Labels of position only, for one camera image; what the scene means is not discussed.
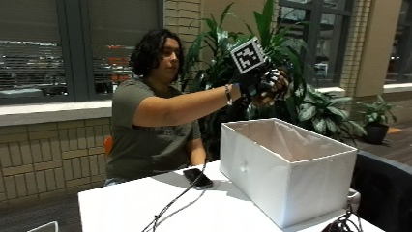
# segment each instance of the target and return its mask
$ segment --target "long dark hair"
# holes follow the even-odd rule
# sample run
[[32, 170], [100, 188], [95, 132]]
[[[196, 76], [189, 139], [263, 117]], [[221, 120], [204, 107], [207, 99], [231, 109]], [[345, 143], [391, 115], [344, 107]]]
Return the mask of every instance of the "long dark hair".
[[159, 58], [161, 57], [161, 52], [164, 50], [168, 38], [175, 39], [179, 43], [179, 71], [173, 81], [177, 80], [177, 76], [183, 72], [184, 65], [183, 47], [180, 38], [168, 29], [151, 30], [137, 43], [129, 59], [129, 66], [132, 67], [136, 75], [145, 77], [151, 70], [159, 67]]

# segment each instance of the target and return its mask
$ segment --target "window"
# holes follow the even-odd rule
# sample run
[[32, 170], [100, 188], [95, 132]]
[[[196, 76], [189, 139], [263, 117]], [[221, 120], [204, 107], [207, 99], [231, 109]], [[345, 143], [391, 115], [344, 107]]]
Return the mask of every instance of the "window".
[[412, 1], [403, 0], [385, 84], [412, 82]]
[[317, 88], [339, 86], [353, 0], [280, 0], [280, 28], [301, 39], [305, 78]]
[[109, 99], [161, 0], [15, 0], [0, 8], [0, 104]]
[[56, 1], [4, 1], [0, 27], [0, 102], [67, 94]]
[[159, 1], [88, 0], [93, 54], [93, 92], [112, 93], [120, 81], [129, 78], [129, 56], [151, 29], [163, 26]]

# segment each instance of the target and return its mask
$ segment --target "houseplant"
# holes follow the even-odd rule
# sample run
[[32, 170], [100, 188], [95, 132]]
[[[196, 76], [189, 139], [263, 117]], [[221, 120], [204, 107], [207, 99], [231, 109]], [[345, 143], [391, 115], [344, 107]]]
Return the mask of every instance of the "houseplant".
[[[292, 106], [288, 108], [285, 102], [280, 101], [272, 108], [279, 110], [269, 110], [275, 114], [279, 114], [279, 112], [284, 114], [284, 116], [272, 114], [272, 117], [279, 117], [289, 121], [288, 119], [296, 118], [295, 105], [297, 105], [303, 99], [301, 96], [293, 94], [293, 90], [297, 89], [297, 87], [305, 89], [305, 85], [303, 84], [304, 79], [301, 77], [301, 64], [296, 51], [296, 49], [300, 49], [299, 45], [304, 46], [304, 44], [285, 35], [289, 28], [284, 28], [279, 31], [273, 26], [273, 4], [275, 1], [268, 0], [263, 12], [253, 12], [259, 32], [253, 33], [251, 27], [245, 24], [244, 26], [249, 31], [248, 35], [223, 29], [225, 17], [228, 15], [235, 16], [235, 14], [229, 12], [233, 3], [227, 6], [217, 20], [213, 15], [211, 15], [209, 18], [201, 18], [207, 29], [200, 33], [187, 51], [184, 75], [180, 79], [181, 91], [187, 91], [185, 88], [189, 82], [192, 82], [188, 88], [189, 92], [203, 91], [231, 83], [237, 74], [236, 64], [231, 58], [231, 50], [256, 36], [264, 53], [269, 58], [269, 62], [272, 62], [276, 67], [292, 67], [288, 71], [293, 80], [291, 86], [295, 86], [292, 87], [289, 97]], [[211, 59], [203, 60], [201, 53], [208, 53]], [[247, 116], [248, 105], [249, 100], [237, 100], [232, 106], [224, 107], [200, 120], [205, 148], [216, 160], [219, 159], [219, 155], [215, 154], [219, 153], [220, 125], [224, 122], [249, 119]]]
[[297, 126], [339, 141], [344, 138], [355, 140], [355, 135], [365, 134], [361, 125], [349, 119], [349, 112], [343, 108], [352, 98], [323, 93], [309, 84], [307, 90], [299, 106]]
[[364, 140], [372, 144], [381, 144], [388, 133], [389, 117], [396, 122], [397, 118], [393, 116], [393, 106], [385, 102], [384, 98], [379, 95], [373, 103], [356, 102], [365, 108], [359, 113], [363, 115], [363, 126], [365, 130]]

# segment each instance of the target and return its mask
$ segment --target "floor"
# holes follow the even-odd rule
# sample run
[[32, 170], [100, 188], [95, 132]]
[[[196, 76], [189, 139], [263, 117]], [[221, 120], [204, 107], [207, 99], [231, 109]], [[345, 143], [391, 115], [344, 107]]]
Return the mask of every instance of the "floor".
[[[383, 145], [372, 145], [359, 139], [356, 144], [347, 142], [377, 156], [412, 166], [412, 122], [393, 126]], [[81, 232], [77, 194], [21, 204], [0, 209], [0, 231], [27, 231], [51, 221], [59, 223], [60, 232]]]

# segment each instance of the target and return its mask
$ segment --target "wristband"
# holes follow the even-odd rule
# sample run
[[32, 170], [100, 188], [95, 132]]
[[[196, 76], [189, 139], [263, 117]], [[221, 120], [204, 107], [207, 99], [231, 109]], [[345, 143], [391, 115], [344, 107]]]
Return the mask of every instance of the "wristband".
[[232, 105], [233, 101], [232, 101], [232, 97], [231, 97], [231, 90], [229, 90], [229, 85], [228, 84], [224, 85], [224, 93], [227, 94], [228, 105]]

